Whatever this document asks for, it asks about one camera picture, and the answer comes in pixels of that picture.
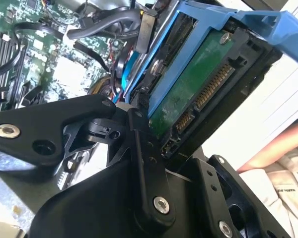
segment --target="black metal bracket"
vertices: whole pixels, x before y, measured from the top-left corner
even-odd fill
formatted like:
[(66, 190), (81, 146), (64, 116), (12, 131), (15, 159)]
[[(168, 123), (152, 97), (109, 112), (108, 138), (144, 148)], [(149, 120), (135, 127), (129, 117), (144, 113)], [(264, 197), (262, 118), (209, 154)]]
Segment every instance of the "black metal bracket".
[(131, 148), (135, 217), (147, 233), (162, 233), (175, 222), (157, 139), (149, 132), (149, 120), (137, 109), (129, 109), (129, 125), (135, 141)]
[(0, 171), (34, 180), (51, 178), (65, 156), (64, 128), (94, 118), (110, 118), (115, 105), (101, 95), (90, 95), (0, 113), (0, 125), (19, 130), (14, 138), (0, 137)]

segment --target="silver screw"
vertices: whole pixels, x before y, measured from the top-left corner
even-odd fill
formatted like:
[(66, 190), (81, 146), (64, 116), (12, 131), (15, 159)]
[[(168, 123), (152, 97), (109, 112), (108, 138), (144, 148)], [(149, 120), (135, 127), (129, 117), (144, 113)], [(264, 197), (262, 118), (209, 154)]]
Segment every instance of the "silver screw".
[(228, 42), (229, 39), (230, 39), (230, 34), (225, 33), (224, 35), (222, 35), (222, 37), (220, 39), (220, 44), (224, 45), (226, 42)]
[(154, 73), (156, 72), (156, 70), (157, 70), (157, 68), (158, 68), (158, 64), (159, 64), (160, 61), (161, 61), (161, 59), (157, 59), (157, 60), (153, 63), (153, 66), (152, 66), (152, 68), (151, 68), (151, 70), (150, 70), (150, 73), (151, 73), (151, 74), (154, 74)]
[(140, 113), (140, 112), (135, 112), (135, 114), (137, 115), (137, 116), (139, 116), (140, 118), (142, 118), (143, 117), (143, 114), (142, 113)]
[(230, 229), (228, 224), (226, 224), (225, 222), (220, 221), (219, 222), (219, 228), (220, 228), (221, 232), (224, 234), (225, 237), (227, 237), (227, 238), (232, 238), (233, 237), (232, 230)]
[(101, 103), (104, 104), (105, 106), (108, 106), (108, 107), (111, 106), (110, 102), (108, 102), (108, 101), (102, 101)]
[(153, 204), (158, 212), (162, 214), (167, 214), (170, 211), (169, 203), (163, 197), (155, 197)]
[(0, 125), (0, 137), (14, 139), (20, 135), (21, 131), (18, 127), (11, 124)]
[(222, 157), (218, 157), (221, 164), (225, 164), (225, 160)]

